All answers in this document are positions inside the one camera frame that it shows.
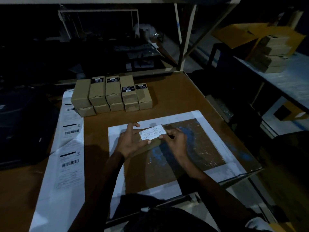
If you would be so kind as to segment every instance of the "person's right hand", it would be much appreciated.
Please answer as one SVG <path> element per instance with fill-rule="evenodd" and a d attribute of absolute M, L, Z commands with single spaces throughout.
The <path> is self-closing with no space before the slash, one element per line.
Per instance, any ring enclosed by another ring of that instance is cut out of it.
<path fill-rule="evenodd" d="M 166 130 L 166 132 L 169 135 L 174 136 L 174 139 L 171 139 L 167 134 L 160 135 L 159 139 L 163 139 L 167 142 L 168 147 L 175 156 L 175 159 L 180 165 L 182 165 L 183 161 L 188 160 L 187 135 L 184 134 L 179 128 Z"/>

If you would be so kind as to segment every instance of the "hand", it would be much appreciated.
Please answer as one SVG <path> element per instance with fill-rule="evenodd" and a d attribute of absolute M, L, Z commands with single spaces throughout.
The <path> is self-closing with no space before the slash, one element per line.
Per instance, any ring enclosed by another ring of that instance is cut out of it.
<path fill-rule="evenodd" d="M 180 165 L 184 161 L 188 161 L 187 155 L 187 135 L 184 134 L 179 128 L 166 130 L 169 135 L 174 136 L 174 139 L 171 139 L 167 134 L 160 135 L 159 139 L 163 139 L 167 142 L 168 147 L 171 149 L 175 159 Z"/>
<path fill-rule="evenodd" d="M 134 143 L 133 135 L 141 131 L 141 129 L 133 129 L 133 127 L 140 127 L 138 123 L 129 123 L 127 130 L 120 134 L 115 151 L 120 152 L 125 159 L 127 159 L 131 154 L 136 152 L 138 149 L 151 143 L 151 140 L 143 140 L 139 143 Z"/>

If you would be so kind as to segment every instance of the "brown table surface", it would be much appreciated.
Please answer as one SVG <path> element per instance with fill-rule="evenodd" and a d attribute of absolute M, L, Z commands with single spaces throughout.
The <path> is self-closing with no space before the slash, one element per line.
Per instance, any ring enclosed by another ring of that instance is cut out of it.
<path fill-rule="evenodd" d="M 84 118 L 85 197 L 97 182 L 109 157 L 108 127 L 199 110 L 248 173 L 261 168 L 203 94 L 184 73 L 144 79 L 153 108 L 135 112 L 111 112 Z M 40 192 L 48 158 L 37 165 L 0 171 L 1 231 L 28 231 Z"/>

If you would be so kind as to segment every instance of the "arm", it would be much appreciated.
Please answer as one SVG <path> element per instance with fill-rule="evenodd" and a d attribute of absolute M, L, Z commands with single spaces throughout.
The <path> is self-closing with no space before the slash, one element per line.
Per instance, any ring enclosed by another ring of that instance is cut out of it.
<path fill-rule="evenodd" d="M 94 191 L 86 199 L 69 231 L 97 230 L 105 225 L 120 168 L 132 153 L 151 143 L 150 140 L 134 143 L 133 135 L 141 130 L 133 129 L 133 126 L 140 125 L 129 123 L 127 130 L 120 135 L 115 151 L 106 161 Z"/>
<path fill-rule="evenodd" d="M 244 229 L 245 224 L 254 216 L 241 202 L 191 162 L 187 154 L 187 137 L 180 129 L 167 132 L 174 136 L 174 139 L 168 135 L 161 135 L 160 138 L 166 140 L 180 166 L 197 182 L 198 193 L 220 230 Z"/>

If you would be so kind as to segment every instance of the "person's left hand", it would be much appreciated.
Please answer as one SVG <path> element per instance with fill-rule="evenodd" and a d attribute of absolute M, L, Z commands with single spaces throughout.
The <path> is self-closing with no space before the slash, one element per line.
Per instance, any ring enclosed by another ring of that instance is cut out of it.
<path fill-rule="evenodd" d="M 136 152 L 138 149 L 151 143 L 151 140 L 143 140 L 138 143 L 134 143 L 133 135 L 141 131 L 141 129 L 133 129 L 133 127 L 140 127 L 138 123 L 129 123 L 127 130 L 123 132 L 119 139 L 115 151 L 120 152 L 125 159 L 127 159 L 131 154 Z"/>

